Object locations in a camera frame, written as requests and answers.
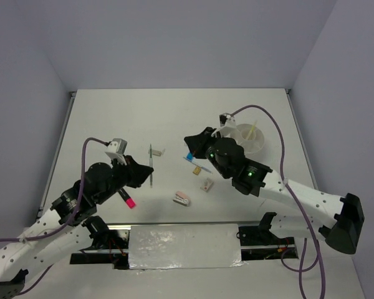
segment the white table surface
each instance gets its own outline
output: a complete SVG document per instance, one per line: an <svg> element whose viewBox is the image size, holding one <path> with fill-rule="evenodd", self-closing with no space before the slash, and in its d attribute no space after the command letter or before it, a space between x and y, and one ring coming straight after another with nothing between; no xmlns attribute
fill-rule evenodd
<svg viewBox="0 0 374 299"><path fill-rule="evenodd" d="M105 141L123 138L127 154L140 164L148 164L148 148L166 149L153 158L153 188L149 180L140 188L127 188L137 203L130 210L118 194L102 206L99 215L107 223L221 222L260 220L265 212L299 214L272 201L244 196L224 180L208 161L197 162L214 170L193 174L194 166L183 159L188 153L183 138L201 133L207 126L218 127L219 115L255 103L275 117L285 139L285 174L312 187L309 169L283 89L156 89L156 90L79 90L72 107L61 150L55 166L46 210L50 203L80 177L80 154L84 140L93 136ZM276 128L261 111L249 109L236 117L237 123L253 123L265 135L258 162L279 169L281 144ZM87 166L99 161L109 163L102 145L91 143ZM214 181L208 193L200 190L207 178ZM191 206L172 202L176 191L191 198Z"/></svg>
<svg viewBox="0 0 374 299"><path fill-rule="evenodd" d="M80 176L82 143L89 136L102 140L123 138L127 153L138 163L148 164L148 147L166 148L154 157L154 187L128 188L137 207L129 210L117 196L98 209L112 224L156 222L258 221L267 211L299 214L281 204L243 196L231 182L214 172L195 176L194 167L182 156L188 152L183 138L200 133L206 126L218 127L218 115L248 104L268 109L280 124L285 139L285 174L313 187L302 144L283 89L176 89L176 90L79 90L47 193L45 210L70 188ZM237 116L237 123L252 123L264 132L266 145L255 157L279 169L281 146L276 129L259 110L249 109ZM103 146L91 144L87 166L109 162ZM199 189L201 181L215 181L212 190ZM187 193L190 207L171 201L175 191ZM302 240L297 239L300 252ZM363 299L364 295L350 256L321 243L327 277L326 298ZM309 242L306 264L315 257ZM112 270L109 265L68 265L69 258L54 265L28 298L300 298L297 274L285 269L279 260L251 261L242 267L184 270ZM298 260L288 260L298 267ZM304 275L308 298L318 298L318 269Z"/></svg>

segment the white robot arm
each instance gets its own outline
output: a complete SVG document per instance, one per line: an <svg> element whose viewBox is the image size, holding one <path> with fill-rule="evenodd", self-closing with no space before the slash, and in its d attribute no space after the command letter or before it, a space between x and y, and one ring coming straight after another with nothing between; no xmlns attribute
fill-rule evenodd
<svg viewBox="0 0 374 299"><path fill-rule="evenodd" d="M234 123L225 127L217 131L206 128L199 135L186 137L193 156L209 159L222 177L232 178L232 185L239 192L272 199L297 209L293 196L286 188L288 183L310 215L316 238L339 252L355 253L364 222L358 197L326 194L291 180L283 180L271 168L247 159L242 147L233 139L222 136L222 132L227 133L234 127ZM126 144L121 139L106 143L112 168L105 163L91 165L84 174L86 183L83 188L81 181L77 181L16 242L0 249L0 298L20 294L25 282L65 256L92 244L99 248L100 244L107 245L108 240L117 237L113 235L116 232L110 231L99 216L92 216L97 211L97 204L104 203L124 186L140 187L153 172L152 168L134 162L131 156L123 155ZM280 239L311 237L302 217L286 217L275 212L266 213L258 228L264 236Z"/></svg>
<svg viewBox="0 0 374 299"><path fill-rule="evenodd" d="M82 157L89 140L84 144ZM105 163L91 165L87 172L82 172L81 180L64 191L35 224L18 238L6 240L11 243L0 249L0 299L20 294L25 281L64 256L94 243L96 247L108 244L109 239L116 237L99 216L92 217L97 205L124 186L140 187L153 168L125 156L127 142L122 139L103 144L112 167ZM130 199L123 200L131 206Z"/></svg>
<svg viewBox="0 0 374 299"><path fill-rule="evenodd" d="M225 113L220 115L220 122L220 129L207 127L198 135L185 137L195 158L208 159L223 178L231 178L233 187L245 195L261 196L300 209L288 190L290 188L309 215L317 239L324 240L339 252L356 252L364 223L362 205L357 196L349 193L345 197L326 194L283 179L277 171L246 158L244 149L235 140L226 137L235 127L234 117ZM278 238L313 236L303 217L284 217L275 212L264 215L259 230Z"/></svg>

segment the white wall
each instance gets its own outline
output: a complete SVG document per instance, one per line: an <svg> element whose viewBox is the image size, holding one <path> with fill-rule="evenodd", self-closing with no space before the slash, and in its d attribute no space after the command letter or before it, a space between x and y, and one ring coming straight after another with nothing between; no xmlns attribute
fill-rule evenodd
<svg viewBox="0 0 374 299"><path fill-rule="evenodd" d="M17 0L67 88L291 87L335 0Z"/></svg>
<svg viewBox="0 0 374 299"><path fill-rule="evenodd" d="M357 272L374 298L374 0L338 0L292 88L319 186L361 197Z"/></svg>
<svg viewBox="0 0 374 299"><path fill-rule="evenodd" d="M69 96L13 0L0 1L0 237L36 216Z"/></svg>

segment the purple cable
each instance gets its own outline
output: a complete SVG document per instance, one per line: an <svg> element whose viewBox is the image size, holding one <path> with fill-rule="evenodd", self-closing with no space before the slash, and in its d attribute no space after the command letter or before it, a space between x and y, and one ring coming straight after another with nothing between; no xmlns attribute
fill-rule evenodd
<svg viewBox="0 0 374 299"><path fill-rule="evenodd" d="M306 243L307 243L307 239L304 240L304 246L306 246ZM285 263L285 260L284 260L284 256L285 256L285 254L286 254L287 252L292 251L292 250L293 250L293 248L288 248L288 249L286 249L285 251L283 251L283 253L281 254L281 263L282 263L283 266L284 266L285 268L287 268L288 270L291 270L291 271L293 271L293 272L300 272L299 269L294 269L294 268L288 266L288 265ZM301 272L308 272L308 271L312 270L312 269L314 268L314 266L317 265L317 262L318 262L318 261L319 261L319 259L318 259L317 256L316 256L316 259L314 260L313 264L312 264L311 266L307 267L306 269L302 269Z"/></svg>
<svg viewBox="0 0 374 299"><path fill-rule="evenodd" d="M256 108L256 109L262 110L272 120L274 126L276 127L276 129L279 133L280 141L281 141L280 176L281 176L281 179L284 182L284 180L285 180L285 176L284 176L285 143L284 143L284 137L282 136L282 133L281 133L280 126L277 124L274 117L265 108L263 108L261 106L258 106L258 105L247 105L245 107L242 107L242 108L238 109L237 111L235 111L234 113L232 113L231 116L234 116L237 113L240 113L241 111L243 111L245 109L248 109L248 108ZM306 224L309 228L310 235L312 236L314 246L316 248L317 259L319 260L320 276L321 276L321 279L322 279L322 289L321 289L321 293L320 293L320 299L324 299L324 297L325 297L325 270L324 270L323 257L322 257L321 251L320 251L320 244L319 244L318 240L316 239L316 234L313 230L312 224L310 223L309 217L306 214L305 209L302 206L302 204L300 203L298 197L295 195L295 193L293 192L291 187L288 185L288 183L285 184L285 187L290 192L292 198L294 198L294 201L298 205L298 208L299 208L300 212L302 213L302 215L303 215L303 217L306 221ZM302 271L303 271L304 257L305 257L304 252L302 252L300 267L299 267L299 285L300 286L303 284L302 283ZM306 295L305 295L305 292L303 290L303 287L302 288L300 287L300 292L301 292L302 297L304 299L306 299Z"/></svg>
<svg viewBox="0 0 374 299"><path fill-rule="evenodd" d="M45 269L44 272L42 273L42 275L34 282L34 284L31 285L31 287L28 288L27 290L24 290L24 291L18 293L18 296L25 295L27 292L31 291L43 279L43 277L47 274L47 272L51 269L51 267L52 267L52 265L49 266L47 269Z"/></svg>
<svg viewBox="0 0 374 299"><path fill-rule="evenodd" d="M108 144L108 143L106 143L102 140L99 140L99 139L96 139L96 138L93 138L93 137L89 137L85 140L85 142L83 144L83 148L82 148L82 173L80 175L79 193L78 193L78 196L77 196L77 202L76 202L76 206L75 206L74 211L72 212L70 217L67 219L67 221L64 224L62 224L58 229L53 230L52 232L49 232L46 235L37 235L35 237L26 238L26 240L37 241L37 240L42 240L42 239L51 237L52 235L55 235L58 232L65 229L75 218L76 213L79 210L80 202L82 201L82 196L83 196L83 188L84 188L84 184L85 184L86 147L87 147L87 143L89 143L89 141L95 141L95 142L101 143L102 145L107 145ZM13 242L20 242L20 241L21 241L21 239L18 239L18 238L3 238L3 239L0 239L0 242L12 242L13 243Z"/></svg>

